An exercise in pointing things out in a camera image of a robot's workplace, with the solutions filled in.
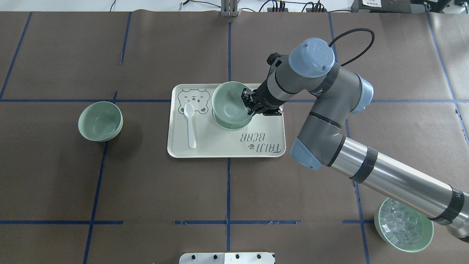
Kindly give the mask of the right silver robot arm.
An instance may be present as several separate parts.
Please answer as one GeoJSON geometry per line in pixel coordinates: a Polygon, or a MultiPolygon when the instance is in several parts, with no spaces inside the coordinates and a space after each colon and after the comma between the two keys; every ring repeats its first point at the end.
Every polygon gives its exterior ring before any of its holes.
{"type": "Polygon", "coordinates": [[[294,95],[315,97],[295,137],[291,157],[309,169],[330,167],[357,184],[420,212],[430,221],[468,242],[468,194],[393,159],[345,134],[350,115],[372,102],[373,85],[340,65],[335,52],[317,37],[304,40],[288,55],[272,53],[266,79],[241,98],[250,115],[280,116],[294,95]]]}

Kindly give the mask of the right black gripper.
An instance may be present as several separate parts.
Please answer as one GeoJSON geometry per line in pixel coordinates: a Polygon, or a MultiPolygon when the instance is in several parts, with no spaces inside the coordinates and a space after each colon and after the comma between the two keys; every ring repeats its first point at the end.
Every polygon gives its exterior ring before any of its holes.
{"type": "Polygon", "coordinates": [[[268,89],[267,84],[261,84],[254,91],[244,88],[241,99],[245,105],[252,105],[248,111],[249,116],[262,114],[264,116],[282,116],[284,101],[275,98],[268,89]]]}

